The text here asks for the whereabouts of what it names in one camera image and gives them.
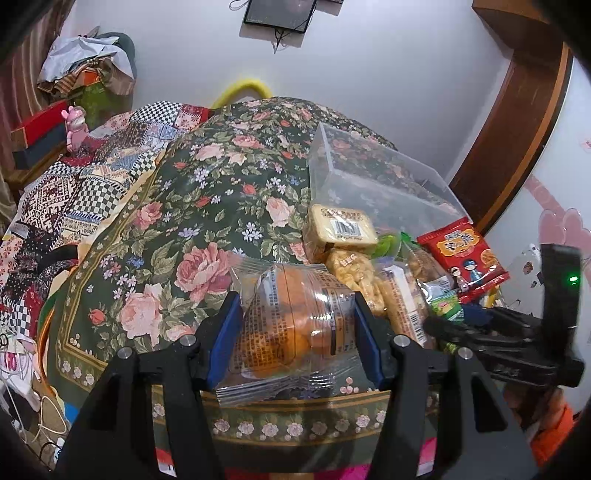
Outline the orange sleeve forearm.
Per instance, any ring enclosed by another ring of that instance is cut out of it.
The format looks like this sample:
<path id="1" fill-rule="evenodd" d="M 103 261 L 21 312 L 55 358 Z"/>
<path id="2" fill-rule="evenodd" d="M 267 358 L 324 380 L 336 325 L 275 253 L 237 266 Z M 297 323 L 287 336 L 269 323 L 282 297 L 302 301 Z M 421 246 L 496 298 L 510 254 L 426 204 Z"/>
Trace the orange sleeve forearm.
<path id="1" fill-rule="evenodd" d="M 520 409 L 526 400 L 523 385 L 506 384 L 503 396 L 519 425 L 523 424 Z M 562 388 L 542 401 L 541 413 L 534 416 L 533 424 L 524 429 L 533 456 L 542 468 L 556 453 L 575 425 L 574 413 Z"/>

